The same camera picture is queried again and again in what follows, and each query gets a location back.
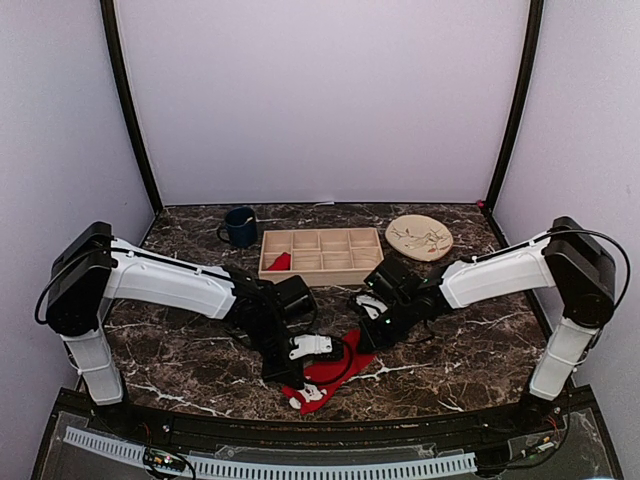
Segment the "red santa sock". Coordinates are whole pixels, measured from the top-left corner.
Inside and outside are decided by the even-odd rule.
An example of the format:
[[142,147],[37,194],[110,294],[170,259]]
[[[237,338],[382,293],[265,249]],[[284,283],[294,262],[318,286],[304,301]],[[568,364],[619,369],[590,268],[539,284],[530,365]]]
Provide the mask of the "red santa sock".
[[359,330],[349,331],[342,340],[342,360],[313,363],[304,369],[306,382],[301,390],[288,386],[281,389],[289,405],[301,415],[320,410],[345,382],[361,373],[375,359],[375,354],[358,352]]

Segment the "plain red sock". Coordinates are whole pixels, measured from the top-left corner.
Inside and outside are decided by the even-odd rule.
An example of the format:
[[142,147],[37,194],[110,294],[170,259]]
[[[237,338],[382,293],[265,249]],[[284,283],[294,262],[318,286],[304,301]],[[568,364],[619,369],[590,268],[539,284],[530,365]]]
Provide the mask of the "plain red sock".
[[283,252],[266,268],[266,271],[289,271],[291,269],[292,256]]

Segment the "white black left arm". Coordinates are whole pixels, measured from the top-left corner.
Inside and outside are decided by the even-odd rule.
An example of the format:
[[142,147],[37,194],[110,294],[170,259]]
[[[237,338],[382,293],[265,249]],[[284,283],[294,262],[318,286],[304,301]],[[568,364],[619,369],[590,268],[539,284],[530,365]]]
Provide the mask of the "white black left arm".
[[101,417],[120,436],[141,427],[140,412],[125,399],[100,319],[108,300],[128,299],[195,312],[221,320],[247,335],[262,357],[262,377],[300,390],[304,367],[291,353],[287,323],[315,310],[304,281],[279,283],[230,266],[205,266],[138,248],[97,221],[54,261],[51,278],[36,302],[34,319],[57,333],[71,352]]

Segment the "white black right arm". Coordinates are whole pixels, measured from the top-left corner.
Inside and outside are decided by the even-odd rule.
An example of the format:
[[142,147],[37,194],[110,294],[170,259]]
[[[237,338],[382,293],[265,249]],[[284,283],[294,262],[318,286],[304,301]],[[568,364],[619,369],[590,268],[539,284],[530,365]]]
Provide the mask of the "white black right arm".
[[564,303],[561,319],[531,374],[531,396],[510,413],[511,426],[530,434],[547,420],[546,401],[559,396],[628,291],[616,285],[616,263],[604,242],[618,244],[562,216],[526,242],[455,261],[428,278],[386,258],[364,280],[382,305],[360,321],[357,349],[377,353],[404,340],[419,322],[488,299],[554,288]]

